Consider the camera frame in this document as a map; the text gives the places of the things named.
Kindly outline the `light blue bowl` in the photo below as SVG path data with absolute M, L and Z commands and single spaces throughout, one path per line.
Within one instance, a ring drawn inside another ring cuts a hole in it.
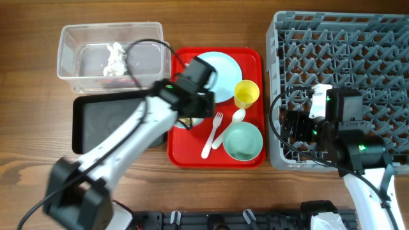
M 180 118 L 174 124 L 178 128 L 191 129 L 203 122 L 203 118 Z

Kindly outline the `white plastic fork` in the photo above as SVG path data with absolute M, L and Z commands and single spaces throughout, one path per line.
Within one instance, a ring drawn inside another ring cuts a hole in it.
M 222 119 L 223 119 L 223 113 L 221 112 L 216 113 L 213 119 L 213 122 L 212 122 L 212 130 L 201 152 L 201 158 L 207 159 L 209 157 L 210 149 L 211 149 L 211 145 L 212 145 L 215 133 L 217 131 L 217 128 L 220 126 Z

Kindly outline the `light blue plate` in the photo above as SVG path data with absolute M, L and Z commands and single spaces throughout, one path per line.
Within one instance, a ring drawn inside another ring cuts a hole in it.
M 233 97 L 236 85 L 242 80 L 239 64 L 229 55 L 222 52 L 205 52 L 198 55 L 200 59 L 212 65 L 212 73 L 206 89 L 214 92 L 215 103 L 221 103 Z

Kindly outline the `white plastic spoon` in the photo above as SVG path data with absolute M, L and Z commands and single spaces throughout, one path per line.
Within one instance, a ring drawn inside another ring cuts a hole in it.
M 216 150 L 220 147 L 220 145 L 223 142 L 224 139 L 224 135 L 226 134 L 228 128 L 230 128 L 232 125 L 234 125 L 235 123 L 239 123 L 242 122 L 243 119 L 245 118 L 246 115 L 246 111 L 245 109 L 238 109 L 232 116 L 232 120 L 230 122 L 230 124 L 225 128 L 225 130 L 218 136 L 218 138 L 216 138 L 216 140 L 213 141 L 211 147 L 213 150 Z

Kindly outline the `yellow plastic cup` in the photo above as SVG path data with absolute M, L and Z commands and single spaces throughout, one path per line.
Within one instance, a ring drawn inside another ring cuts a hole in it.
M 235 86 L 234 103 L 239 109 L 248 109 L 259 95 L 259 87 L 255 82 L 242 80 Z

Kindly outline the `mint green bowl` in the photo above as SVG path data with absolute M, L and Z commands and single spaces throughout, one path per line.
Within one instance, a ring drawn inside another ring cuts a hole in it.
M 260 130 L 252 123 L 242 121 L 228 128 L 222 145 L 231 158 L 248 162 L 259 156 L 264 144 Z

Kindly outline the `red snack wrapper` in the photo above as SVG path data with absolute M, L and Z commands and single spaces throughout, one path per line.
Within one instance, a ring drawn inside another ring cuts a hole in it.
M 104 85 L 105 87 L 119 87 L 120 85 L 134 85 L 130 79 L 100 79 L 96 83 Z

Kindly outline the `white tissue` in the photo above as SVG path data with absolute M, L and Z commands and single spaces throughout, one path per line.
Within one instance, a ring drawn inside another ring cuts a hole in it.
M 124 48 L 120 43 L 114 42 L 112 45 L 107 44 L 107 49 L 110 55 L 108 64 L 103 70 L 103 75 L 106 77 L 123 75 L 127 71 L 127 64 L 125 62 L 127 53 Z

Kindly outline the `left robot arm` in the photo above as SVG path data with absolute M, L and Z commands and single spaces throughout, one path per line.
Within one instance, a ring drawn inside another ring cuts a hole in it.
M 133 113 L 108 138 L 71 163 L 52 167 L 43 212 L 66 229 L 128 229 L 132 212 L 112 200 L 130 165 L 178 118 L 214 114 L 214 94 L 206 89 L 215 68 L 195 57 L 174 82 L 161 80 L 145 91 Z

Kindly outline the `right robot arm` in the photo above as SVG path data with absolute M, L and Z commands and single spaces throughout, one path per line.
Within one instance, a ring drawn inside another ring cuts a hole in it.
M 384 140 L 364 131 L 362 94 L 328 84 L 305 91 L 312 100 L 310 110 L 288 111 L 275 136 L 290 150 L 291 135 L 327 150 L 328 160 L 321 163 L 338 170 L 363 229 L 404 229 L 394 186 L 396 170 Z

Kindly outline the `grey dishwasher rack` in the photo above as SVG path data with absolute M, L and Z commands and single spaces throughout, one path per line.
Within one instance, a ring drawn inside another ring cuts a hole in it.
M 326 171 L 314 143 L 276 133 L 287 111 L 308 111 L 305 89 L 316 84 L 357 89 L 364 130 L 383 138 L 395 170 L 408 172 L 408 16 L 278 11 L 266 32 L 270 80 L 270 163 L 280 170 Z

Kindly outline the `red serving tray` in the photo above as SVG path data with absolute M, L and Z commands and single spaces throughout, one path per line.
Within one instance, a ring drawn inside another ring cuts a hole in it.
M 263 101 L 263 75 L 260 55 L 250 48 L 238 47 L 185 47 L 177 50 L 181 60 L 188 63 L 194 57 L 205 52 L 223 52 L 231 56 L 240 66 L 243 78 L 255 82 L 260 90 L 258 100 L 246 110 L 245 122 L 255 125 L 265 135 L 265 115 Z M 186 168 L 223 168 L 250 169 L 261 165 L 266 157 L 266 148 L 253 160 L 238 161 L 231 158 L 224 148 L 213 149 L 207 159 L 201 158 L 201 152 L 212 129 L 212 118 L 191 130 L 174 127 L 168 132 L 167 156 L 178 167 Z

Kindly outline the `black plastic tray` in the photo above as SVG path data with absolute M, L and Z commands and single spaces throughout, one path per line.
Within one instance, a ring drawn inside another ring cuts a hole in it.
M 135 111 L 145 91 L 80 96 L 73 101 L 72 150 L 85 154 Z

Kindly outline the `clear plastic bin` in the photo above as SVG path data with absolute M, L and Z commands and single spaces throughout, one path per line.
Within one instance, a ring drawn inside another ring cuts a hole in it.
M 57 76 L 72 86 L 77 94 L 100 94 L 134 91 L 136 85 L 105 87 L 96 83 L 100 79 L 130 79 L 127 74 L 104 76 L 110 52 L 107 44 L 118 42 L 125 49 L 136 40 L 152 38 L 164 41 L 159 22 L 121 22 L 77 24 L 65 26 L 61 31 L 58 48 Z M 132 73 L 144 89 L 155 81 L 170 78 L 171 52 L 155 42 L 142 42 L 130 51 L 127 61 Z

